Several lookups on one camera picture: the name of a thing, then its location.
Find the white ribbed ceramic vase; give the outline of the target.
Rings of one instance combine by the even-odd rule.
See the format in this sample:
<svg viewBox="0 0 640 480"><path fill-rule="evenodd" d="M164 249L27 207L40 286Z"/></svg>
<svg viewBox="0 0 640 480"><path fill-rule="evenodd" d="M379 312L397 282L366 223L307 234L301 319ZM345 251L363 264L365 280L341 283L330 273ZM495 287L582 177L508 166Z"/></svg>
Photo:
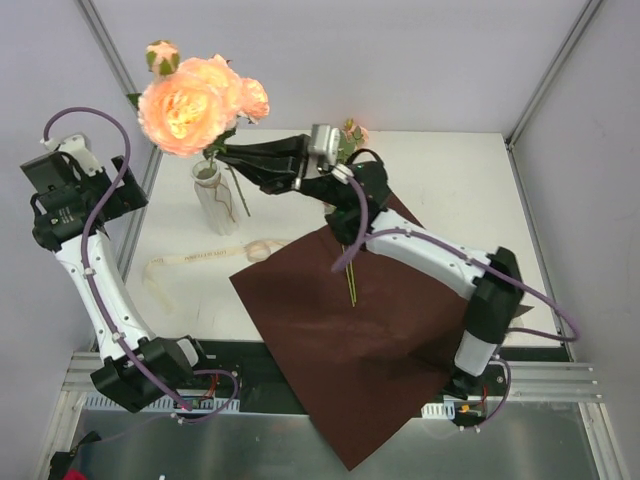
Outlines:
<svg viewBox="0 0 640 480"><path fill-rule="evenodd" d="M211 229L228 236L239 227L239 214L228 181L215 159L196 163L191 175L194 191Z"/></svg>

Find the cream printed ribbon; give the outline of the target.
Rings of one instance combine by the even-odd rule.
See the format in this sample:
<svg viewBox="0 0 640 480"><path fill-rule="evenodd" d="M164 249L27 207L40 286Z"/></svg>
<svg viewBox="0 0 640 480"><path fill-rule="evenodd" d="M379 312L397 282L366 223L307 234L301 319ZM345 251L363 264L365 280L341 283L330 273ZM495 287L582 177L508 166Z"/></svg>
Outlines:
<svg viewBox="0 0 640 480"><path fill-rule="evenodd" d="M188 255L159 256L149 260L143 269L142 283L166 313L174 310L173 302L154 277L158 267L170 267L190 263L218 260L228 257L244 256L249 263L267 260L272 253L291 243L285 239L259 239L245 245L230 246Z"/></svg>

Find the red wrapping paper sheet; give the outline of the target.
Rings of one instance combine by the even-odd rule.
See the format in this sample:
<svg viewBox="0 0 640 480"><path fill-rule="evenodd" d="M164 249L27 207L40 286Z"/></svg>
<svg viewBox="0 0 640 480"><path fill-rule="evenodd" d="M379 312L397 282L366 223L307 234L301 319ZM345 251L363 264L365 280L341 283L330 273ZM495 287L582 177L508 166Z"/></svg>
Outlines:
<svg viewBox="0 0 640 480"><path fill-rule="evenodd" d="M231 282L314 427L354 469L448 383L467 301L364 252L349 288L331 271L340 254L320 228Z"/></svg>

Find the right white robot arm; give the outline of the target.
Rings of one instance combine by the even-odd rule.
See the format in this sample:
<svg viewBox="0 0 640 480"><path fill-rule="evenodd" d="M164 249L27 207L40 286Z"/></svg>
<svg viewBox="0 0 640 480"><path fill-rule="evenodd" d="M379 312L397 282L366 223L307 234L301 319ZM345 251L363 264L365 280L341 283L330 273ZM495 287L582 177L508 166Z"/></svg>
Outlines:
<svg viewBox="0 0 640 480"><path fill-rule="evenodd" d="M326 125L310 135L229 145L220 161L268 195L296 191L333 206L325 220L345 252L332 269L343 270L368 251L411 267L466 300L465 330L444 391L465 400L486 381L486 367L503 344L524 294L515 255L456 246L429 234L389 206L392 195L382 158L353 152L337 159L339 133Z"/></svg>

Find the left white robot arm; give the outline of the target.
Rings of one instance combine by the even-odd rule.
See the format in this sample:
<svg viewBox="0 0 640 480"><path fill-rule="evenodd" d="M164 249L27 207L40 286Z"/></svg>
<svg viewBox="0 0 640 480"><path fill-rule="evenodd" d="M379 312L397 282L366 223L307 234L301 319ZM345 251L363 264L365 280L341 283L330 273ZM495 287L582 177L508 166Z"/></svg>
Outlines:
<svg viewBox="0 0 640 480"><path fill-rule="evenodd" d="M32 234L69 274L89 315L102 361L90 375L95 389L131 413L163 396L187 408L178 388L204 387L212 367L192 337L156 336L125 287L104 225L145 207L148 199L127 158L111 161L118 170L114 179L63 151L22 164L35 189Z"/></svg>

